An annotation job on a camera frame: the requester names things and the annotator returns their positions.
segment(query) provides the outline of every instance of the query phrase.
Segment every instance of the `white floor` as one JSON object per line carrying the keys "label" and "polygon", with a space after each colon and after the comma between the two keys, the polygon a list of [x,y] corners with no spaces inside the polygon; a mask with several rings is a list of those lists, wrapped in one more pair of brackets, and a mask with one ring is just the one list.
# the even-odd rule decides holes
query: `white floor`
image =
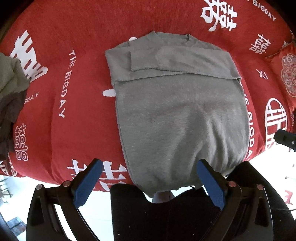
{"label": "white floor", "polygon": [[[269,181],[279,195],[286,201],[287,191],[293,192],[288,204],[290,209],[296,208],[296,153],[288,152],[288,148],[282,145],[276,145],[270,150],[262,153],[251,161],[251,164]],[[8,185],[13,197],[9,199],[9,204],[3,204],[0,211],[6,221],[19,217],[26,223],[31,198],[36,185],[40,181],[24,177],[9,178]],[[42,183],[45,187],[53,187],[55,185]],[[191,187],[181,188],[178,191],[172,191],[175,196]],[[76,241],[73,236],[65,217],[59,206],[56,206],[59,218],[64,227],[68,238]],[[92,192],[86,204],[79,208],[84,219],[91,227],[93,232],[102,241],[113,241],[112,215],[110,193]],[[22,233],[19,240],[25,241],[25,233]]]}

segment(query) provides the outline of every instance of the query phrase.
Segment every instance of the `dark brown cloth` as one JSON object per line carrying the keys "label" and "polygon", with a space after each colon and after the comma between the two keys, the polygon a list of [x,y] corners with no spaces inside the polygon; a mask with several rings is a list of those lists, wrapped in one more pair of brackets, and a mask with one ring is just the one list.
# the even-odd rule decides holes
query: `dark brown cloth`
{"label": "dark brown cloth", "polygon": [[27,91],[9,94],[0,100],[0,161],[14,151],[13,123],[24,107]]}

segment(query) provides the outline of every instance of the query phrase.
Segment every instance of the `metal screw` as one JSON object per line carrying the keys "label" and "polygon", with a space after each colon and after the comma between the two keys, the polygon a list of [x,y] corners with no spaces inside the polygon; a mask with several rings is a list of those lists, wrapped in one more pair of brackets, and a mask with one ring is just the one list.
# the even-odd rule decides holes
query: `metal screw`
{"label": "metal screw", "polygon": [[230,187],[232,187],[232,188],[235,188],[235,187],[237,186],[237,183],[234,182],[234,181],[230,181],[230,182],[228,183],[228,185],[229,185]]}
{"label": "metal screw", "polygon": [[38,184],[37,186],[36,186],[36,190],[40,190],[42,188],[42,184]]}
{"label": "metal screw", "polygon": [[63,182],[63,186],[64,187],[68,187],[68,186],[70,186],[71,185],[71,181],[64,181]]}
{"label": "metal screw", "polygon": [[262,184],[258,184],[258,185],[257,185],[257,188],[258,188],[260,191],[264,190],[264,186],[263,186]]}

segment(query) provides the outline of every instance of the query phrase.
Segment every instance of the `red blanket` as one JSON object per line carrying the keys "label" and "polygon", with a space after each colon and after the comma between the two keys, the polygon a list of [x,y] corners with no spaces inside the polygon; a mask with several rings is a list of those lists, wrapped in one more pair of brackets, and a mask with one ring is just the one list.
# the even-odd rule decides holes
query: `red blanket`
{"label": "red blanket", "polygon": [[[152,30],[190,33],[230,52],[249,111],[247,161],[273,145],[278,128],[291,129],[288,102],[264,62],[291,41],[291,33],[265,1],[38,0],[0,44],[0,52],[20,58],[33,80],[14,125],[10,159],[17,175],[60,184],[98,158],[104,173],[95,190],[132,184],[104,52]],[[0,164],[3,171],[8,166]]]}

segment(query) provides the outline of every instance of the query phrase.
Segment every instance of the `red object on floor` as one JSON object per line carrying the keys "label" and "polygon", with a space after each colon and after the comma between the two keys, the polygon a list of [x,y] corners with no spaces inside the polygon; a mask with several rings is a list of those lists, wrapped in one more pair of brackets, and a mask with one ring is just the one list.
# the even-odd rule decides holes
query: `red object on floor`
{"label": "red object on floor", "polygon": [[190,33],[230,52],[243,77],[249,111],[246,160],[273,145],[278,127],[291,129],[287,100],[264,61],[291,41],[291,33],[265,1],[227,0],[213,6],[212,0],[39,0],[0,44],[5,55],[18,53],[28,65],[40,64],[30,68],[42,68],[14,126],[16,152],[10,158],[19,175],[60,184],[98,158],[104,162],[104,174],[95,190],[132,184],[115,97],[106,91],[112,86],[104,52],[152,30]]}

